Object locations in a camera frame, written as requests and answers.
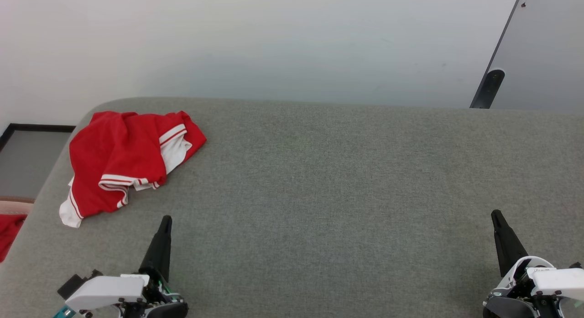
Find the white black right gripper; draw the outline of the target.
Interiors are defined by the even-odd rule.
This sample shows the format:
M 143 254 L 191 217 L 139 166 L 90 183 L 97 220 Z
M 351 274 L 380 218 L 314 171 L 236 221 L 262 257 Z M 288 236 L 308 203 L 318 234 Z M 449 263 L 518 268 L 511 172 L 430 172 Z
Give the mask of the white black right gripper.
M 491 220 L 502 280 L 483 301 L 483 317 L 582 318 L 582 264 L 560 269 L 538 256 L 528 256 L 500 210 L 491 212 Z

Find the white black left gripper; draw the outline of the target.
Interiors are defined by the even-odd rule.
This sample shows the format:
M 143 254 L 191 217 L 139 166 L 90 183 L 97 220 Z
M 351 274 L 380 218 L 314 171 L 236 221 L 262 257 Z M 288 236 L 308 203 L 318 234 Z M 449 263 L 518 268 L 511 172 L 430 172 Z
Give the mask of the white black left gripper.
M 170 290 L 172 218 L 163 216 L 137 274 L 89 278 L 73 275 L 65 283 L 65 316 L 92 318 L 93 311 L 112 307 L 120 318 L 185 318 L 188 304 Z

